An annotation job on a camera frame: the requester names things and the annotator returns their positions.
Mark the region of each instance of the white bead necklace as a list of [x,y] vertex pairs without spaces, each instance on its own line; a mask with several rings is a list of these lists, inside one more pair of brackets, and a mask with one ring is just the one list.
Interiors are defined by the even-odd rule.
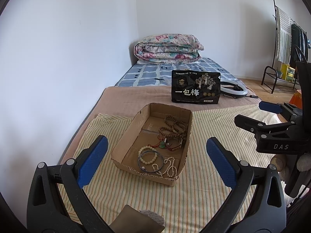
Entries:
[[152,159],[151,161],[148,161],[148,162],[147,162],[147,161],[143,160],[143,158],[140,158],[140,161],[141,161],[143,164],[145,164],[145,165],[150,165],[151,163],[153,163],[153,162],[156,160],[156,158],[158,157],[158,154],[157,154],[157,152],[156,152],[156,149],[153,148],[152,146],[144,146],[144,147],[142,147],[142,148],[138,151],[138,157],[140,157],[142,151],[145,150],[145,149],[150,149],[150,150],[152,150],[152,151],[155,152],[155,156],[153,157],[153,159]]
[[[173,157],[169,157],[168,159],[165,159],[164,160],[164,164],[166,164],[167,162],[169,161],[169,166],[167,167],[167,169],[165,170],[165,172],[156,172],[156,174],[160,175],[162,178],[163,178],[163,175],[164,174],[167,174],[168,177],[170,178],[177,178],[177,168],[176,166],[174,166],[174,163],[175,163],[175,159]],[[152,168],[157,171],[159,169],[159,166],[157,164],[153,164],[152,165]]]

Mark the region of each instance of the floral quilt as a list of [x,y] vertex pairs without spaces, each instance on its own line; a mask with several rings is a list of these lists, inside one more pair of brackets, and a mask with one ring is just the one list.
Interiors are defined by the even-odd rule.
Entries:
[[162,34],[145,37],[134,48],[137,64],[186,64],[200,60],[203,45],[193,35]]

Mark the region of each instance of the yellow striped sheet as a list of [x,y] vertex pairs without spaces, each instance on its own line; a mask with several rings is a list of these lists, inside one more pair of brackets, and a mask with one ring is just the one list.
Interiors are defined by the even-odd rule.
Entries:
[[[280,122],[275,114],[261,111],[257,105],[193,112],[186,165],[174,187],[118,169],[110,159],[111,150],[132,118],[99,114],[89,124],[74,155],[76,158],[98,135],[108,138],[108,152],[91,183],[84,187],[85,193],[108,224],[128,204],[136,210],[151,210],[164,216],[164,232],[199,232],[230,192],[206,154],[207,139],[217,137],[239,160],[247,160],[253,166],[266,167],[272,157],[270,154],[257,153],[253,135],[234,125],[234,117],[238,114],[268,124]],[[60,185],[60,192],[71,218],[79,222],[63,185]],[[250,189],[236,221],[243,218],[253,192],[254,187]]]

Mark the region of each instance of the cardboard box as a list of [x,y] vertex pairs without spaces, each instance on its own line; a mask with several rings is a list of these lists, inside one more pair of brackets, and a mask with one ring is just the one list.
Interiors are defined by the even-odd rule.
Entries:
[[[147,146],[148,144],[156,145],[159,143],[159,128],[162,126],[168,127],[164,122],[164,118],[168,115],[175,117],[178,121],[183,121],[188,124],[187,139],[180,149],[176,151],[169,151],[168,149],[156,148],[164,159],[169,157],[175,158],[174,165],[178,169],[177,179],[169,178],[167,174],[165,174],[162,178],[156,173],[145,173],[138,166],[138,151],[141,147]],[[128,171],[147,180],[174,186],[186,163],[191,134],[191,124],[191,110],[161,103],[150,103],[136,114],[132,123],[126,129],[117,145],[113,148],[111,159],[115,165],[122,170]],[[179,141],[177,139],[171,139],[170,143],[173,143],[171,146],[175,147],[178,145]],[[144,160],[148,161],[153,157],[154,155],[152,153],[147,153],[147,155],[144,155]],[[161,157],[158,157],[155,161],[155,163],[159,166],[162,164],[160,158]],[[168,165],[169,163],[164,164],[161,172],[164,172]],[[153,171],[151,165],[147,165],[146,169],[148,171]]]

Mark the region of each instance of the hanging clothes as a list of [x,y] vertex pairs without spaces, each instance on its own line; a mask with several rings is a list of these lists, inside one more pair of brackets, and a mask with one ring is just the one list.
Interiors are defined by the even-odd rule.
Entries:
[[305,51],[304,51],[304,56],[306,57],[306,60],[308,60],[308,38],[307,38],[307,34],[306,33],[304,33],[303,32],[303,34],[304,34],[304,41],[305,41]]
[[[292,46],[297,45],[301,50],[301,30],[296,24],[291,25],[291,33],[292,33]],[[295,48],[291,49],[290,55],[290,66],[292,68],[296,68],[296,61],[301,60],[301,55],[297,56]]]
[[[302,54],[305,56],[306,60],[308,60],[308,37],[307,34],[295,23],[291,26],[292,32],[292,46],[297,45],[301,50]],[[296,61],[302,61],[302,57],[299,54],[297,56],[295,48],[291,50],[290,57],[290,66],[292,68],[296,68]]]
[[291,19],[276,7],[276,27],[277,27],[277,54],[276,57],[282,63],[290,63],[291,53]]

